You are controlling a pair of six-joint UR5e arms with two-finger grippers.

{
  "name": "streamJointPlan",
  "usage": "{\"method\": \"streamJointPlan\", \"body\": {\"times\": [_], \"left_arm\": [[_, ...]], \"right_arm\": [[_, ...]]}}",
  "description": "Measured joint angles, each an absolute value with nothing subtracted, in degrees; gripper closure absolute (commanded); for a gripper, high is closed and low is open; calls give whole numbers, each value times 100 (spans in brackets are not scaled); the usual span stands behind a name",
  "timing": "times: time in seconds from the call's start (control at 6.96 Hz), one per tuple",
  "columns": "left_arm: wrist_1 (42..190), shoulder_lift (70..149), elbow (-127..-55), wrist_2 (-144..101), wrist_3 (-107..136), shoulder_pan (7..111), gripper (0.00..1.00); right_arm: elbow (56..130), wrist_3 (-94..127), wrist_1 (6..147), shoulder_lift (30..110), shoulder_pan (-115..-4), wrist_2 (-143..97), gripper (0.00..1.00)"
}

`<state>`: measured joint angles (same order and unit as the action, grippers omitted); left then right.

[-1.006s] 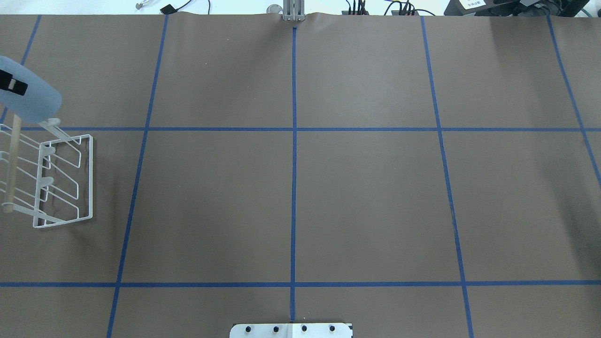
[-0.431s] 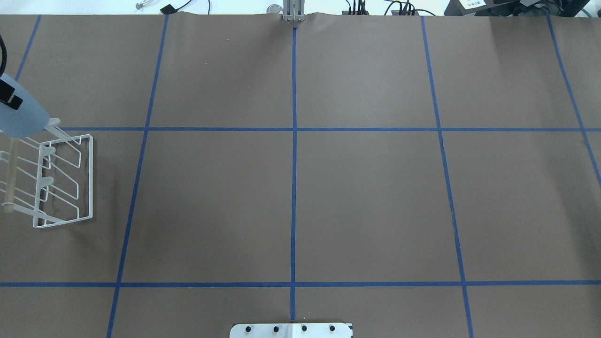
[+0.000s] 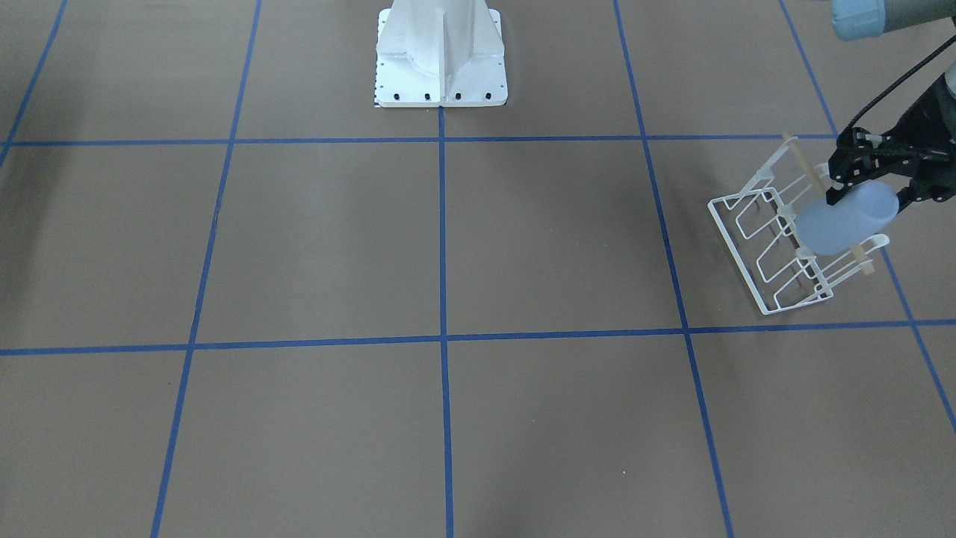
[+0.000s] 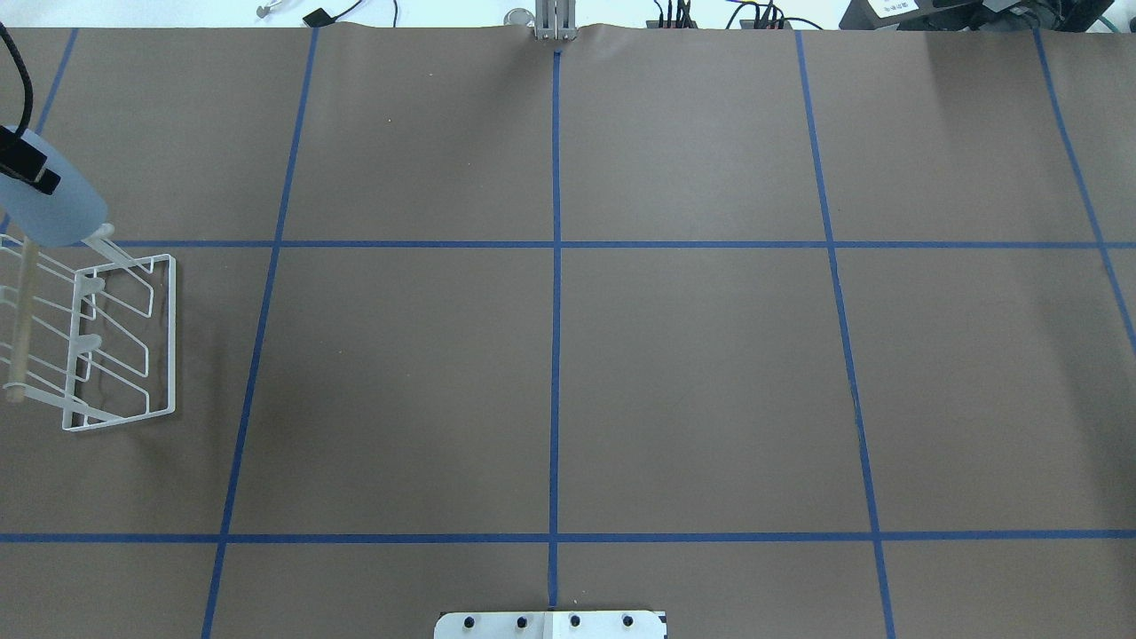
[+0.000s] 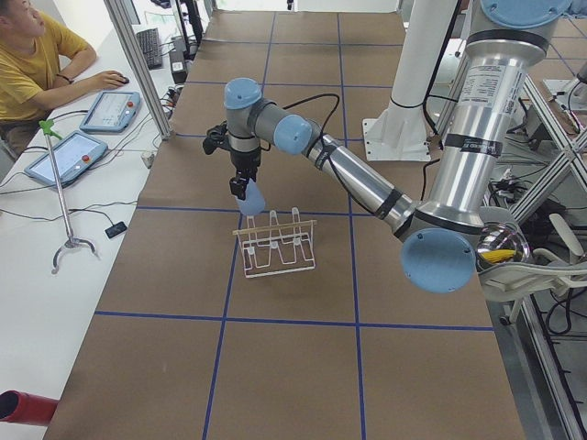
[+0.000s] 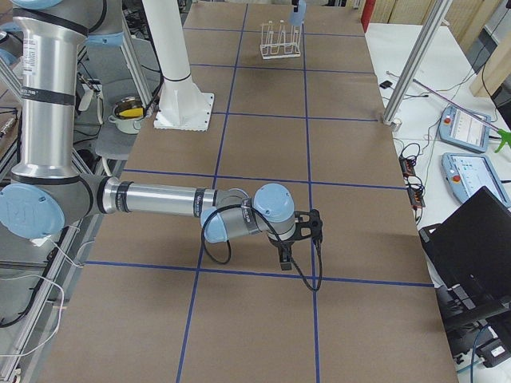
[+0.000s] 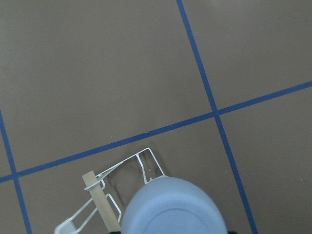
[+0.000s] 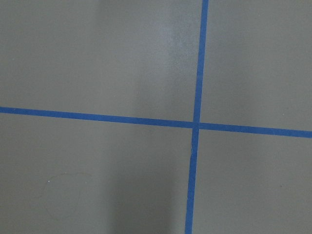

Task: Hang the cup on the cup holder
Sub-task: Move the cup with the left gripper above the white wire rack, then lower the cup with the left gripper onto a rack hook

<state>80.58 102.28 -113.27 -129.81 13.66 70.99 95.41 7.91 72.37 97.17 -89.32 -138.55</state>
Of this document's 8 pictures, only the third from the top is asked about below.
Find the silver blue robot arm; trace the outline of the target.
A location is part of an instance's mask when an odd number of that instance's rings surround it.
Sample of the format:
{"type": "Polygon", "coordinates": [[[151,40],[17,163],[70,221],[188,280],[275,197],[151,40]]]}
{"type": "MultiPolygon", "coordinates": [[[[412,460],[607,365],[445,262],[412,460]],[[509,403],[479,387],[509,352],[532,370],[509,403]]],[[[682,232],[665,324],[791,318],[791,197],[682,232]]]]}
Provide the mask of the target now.
{"type": "MultiPolygon", "coordinates": [[[[852,41],[942,19],[953,21],[955,7],[952,1],[833,1],[831,13],[836,36],[852,41]]],[[[953,66],[909,105],[891,129],[875,134],[857,125],[882,99],[953,45],[954,38],[947,38],[864,105],[841,130],[828,160],[832,181],[825,194],[828,205],[842,202],[867,183],[889,174],[908,180],[896,194],[899,211],[914,203],[942,203],[954,196],[953,66]]]]}

